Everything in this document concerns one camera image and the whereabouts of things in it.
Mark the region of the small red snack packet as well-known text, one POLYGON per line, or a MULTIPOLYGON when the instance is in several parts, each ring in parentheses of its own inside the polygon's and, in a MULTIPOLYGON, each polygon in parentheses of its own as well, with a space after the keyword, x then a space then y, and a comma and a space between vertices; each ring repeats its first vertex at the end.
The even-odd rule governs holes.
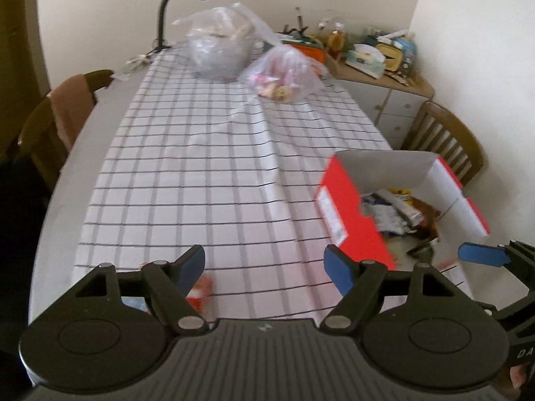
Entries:
POLYGON ((186 300, 191 304, 193 309, 201 315, 205 314, 209 309, 209 301, 212 296, 212 278, 209 275, 203 274, 198 278, 196 283, 193 285, 189 293, 187 294, 186 300))

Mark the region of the white blue snack packet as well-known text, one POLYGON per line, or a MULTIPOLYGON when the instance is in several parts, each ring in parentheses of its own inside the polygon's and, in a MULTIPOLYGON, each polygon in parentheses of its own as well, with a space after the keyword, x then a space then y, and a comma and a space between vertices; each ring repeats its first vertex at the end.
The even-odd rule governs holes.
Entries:
POLYGON ((423 212, 386 189, 380 189, 361 197, 361 212, 371 217, 382 235, 403 236, 415 231, 424 220, 423 212))

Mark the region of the red white cardboard box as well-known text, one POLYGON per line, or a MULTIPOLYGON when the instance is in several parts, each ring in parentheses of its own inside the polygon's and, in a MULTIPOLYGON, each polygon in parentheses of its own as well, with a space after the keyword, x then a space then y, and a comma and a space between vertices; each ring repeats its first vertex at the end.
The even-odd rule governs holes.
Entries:
POLYGON ((402 266, 386 247, 362 198, 378 190, 409 189, 411 195, 440 212, 433 265, 458 260, 458 247, 480 244, 491 230, 474 201, 437 154, 424 151, 344 150, 329 160, 316 191, 316 206, 332 242, 355 261, 376 260, 390 269, 402 266))

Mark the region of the checked white tablecloth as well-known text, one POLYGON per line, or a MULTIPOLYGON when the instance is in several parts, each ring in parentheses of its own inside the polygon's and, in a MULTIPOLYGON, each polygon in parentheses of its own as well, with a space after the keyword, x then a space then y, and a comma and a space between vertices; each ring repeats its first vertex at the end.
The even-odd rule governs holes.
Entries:
POLYGON ((327 161, 388 143, 332 79, 280 104, 190 71, 184 47, 159 56, 108 150, 74 260, 135 271, 203 246, 207 319, 322 319, 339 294, 314 194, 327 161))

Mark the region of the right wooden chair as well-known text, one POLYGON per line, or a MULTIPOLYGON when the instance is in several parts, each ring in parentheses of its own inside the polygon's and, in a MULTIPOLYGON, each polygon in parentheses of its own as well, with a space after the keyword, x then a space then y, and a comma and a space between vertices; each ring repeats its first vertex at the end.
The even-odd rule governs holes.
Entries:
POLYGON ((462 186, 467 186, 483 169, 483 148, 473 133, 452 113, 436 102, 420 107, 401 150, 439 155, 462 186))

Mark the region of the wooden chair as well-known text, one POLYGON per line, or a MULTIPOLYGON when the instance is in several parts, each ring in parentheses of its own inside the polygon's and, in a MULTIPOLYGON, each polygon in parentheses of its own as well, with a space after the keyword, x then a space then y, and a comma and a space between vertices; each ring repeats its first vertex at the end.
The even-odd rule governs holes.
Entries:
POLYGON ((462 186, 467 186, 483 169, 483 148, 473 133, 452 113, 436 102, 420 107, 401 150, 439 155, 462 186))
POLYGON ((97 104, 95 92, 112 83, 113 71, 76 74, 52 89, 27 118, 18 138, 46 185, 53 189, 84 124, 97 104))

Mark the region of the white wooden cabinet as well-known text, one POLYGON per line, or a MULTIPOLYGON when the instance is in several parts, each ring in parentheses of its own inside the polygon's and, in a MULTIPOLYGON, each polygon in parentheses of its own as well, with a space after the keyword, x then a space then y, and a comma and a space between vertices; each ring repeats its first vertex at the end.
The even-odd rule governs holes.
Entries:
POLYGON ((329 55, 326 67, 393 149, 401 148, 420 107, 434 96, 432 85, 418 73, 405 86, 386 75, 374 79, 329 55))

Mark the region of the left wooden chair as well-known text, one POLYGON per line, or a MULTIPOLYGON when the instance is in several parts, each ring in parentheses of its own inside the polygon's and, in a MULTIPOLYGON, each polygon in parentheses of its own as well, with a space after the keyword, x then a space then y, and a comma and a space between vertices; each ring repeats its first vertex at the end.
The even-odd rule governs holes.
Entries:
POLYGON ((112 83, 113 71, 76 74, 52 89, 27 118, 18 138, 46 185, 53 189, 84 124, 97 104, 95 92, 112 83))

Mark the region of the yellow tissue box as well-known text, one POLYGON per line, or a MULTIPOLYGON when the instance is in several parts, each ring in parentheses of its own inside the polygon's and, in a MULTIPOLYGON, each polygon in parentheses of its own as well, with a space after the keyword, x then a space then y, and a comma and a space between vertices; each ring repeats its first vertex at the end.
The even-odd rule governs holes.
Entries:
POLYGON ((376 49, 385 58, 385 70, 390 73, 397 72, 403 63, 403 59, 404 59, 403 48, 400 47, 397 43, 387 44, 387 43, 379 42, 376 45, 376 49))

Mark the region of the white green tissue pack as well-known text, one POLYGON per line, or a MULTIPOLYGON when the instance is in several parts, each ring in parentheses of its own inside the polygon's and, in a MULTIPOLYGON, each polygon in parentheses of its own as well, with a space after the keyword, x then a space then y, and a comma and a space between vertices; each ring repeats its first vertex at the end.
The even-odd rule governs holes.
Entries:
POLYGON ((386 57, 373 46, 355 44, 347 52, 345 64, 377 80, 384 75, 386 57))

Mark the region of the small clear snack bag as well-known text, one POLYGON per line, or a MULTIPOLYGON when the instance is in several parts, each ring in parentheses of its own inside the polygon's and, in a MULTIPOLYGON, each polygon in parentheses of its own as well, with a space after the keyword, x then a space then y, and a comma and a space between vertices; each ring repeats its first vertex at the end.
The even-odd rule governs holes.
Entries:
POLYGON ((273 102, 298 102, 324 88, 324 64, 287 44, 253 61, 238 77, 252 92, 273 102))

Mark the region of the orange lidded container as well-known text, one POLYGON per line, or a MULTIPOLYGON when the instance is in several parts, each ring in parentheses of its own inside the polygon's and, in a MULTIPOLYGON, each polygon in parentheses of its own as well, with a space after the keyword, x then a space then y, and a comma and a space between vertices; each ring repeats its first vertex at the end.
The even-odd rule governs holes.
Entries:
POLYGON ((284 37, 282 43, 298 49, 298 51, 302 52, 303 55, 306 55, 307 58, 312 59, 315 62, 314 69, 318 77, 322 77, 327 72, 325 66, 326 53, 320 43, 308 39, 291 37, 284 37))

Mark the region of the glass bottle amber liquid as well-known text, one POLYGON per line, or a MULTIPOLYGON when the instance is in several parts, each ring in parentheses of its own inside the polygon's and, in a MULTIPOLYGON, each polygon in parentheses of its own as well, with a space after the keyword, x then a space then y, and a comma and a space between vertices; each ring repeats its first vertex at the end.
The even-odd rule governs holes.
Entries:
POLYGON ((345 47, 345 26, 343 23, 335 22, 329 33, 326 42, 326 52, 333 58, 338 59, 345 47))

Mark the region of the large clear plastic bag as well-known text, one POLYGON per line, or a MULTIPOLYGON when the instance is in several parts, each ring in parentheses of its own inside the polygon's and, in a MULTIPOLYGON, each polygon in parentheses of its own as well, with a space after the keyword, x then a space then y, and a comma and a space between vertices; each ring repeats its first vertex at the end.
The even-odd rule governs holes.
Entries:
POLYGON ((281 44, 277 34, 241 3, 218 6, 172 22, 187 27, 191 69, 203 79, 230 83, 249 66, 255 43, 281 44))

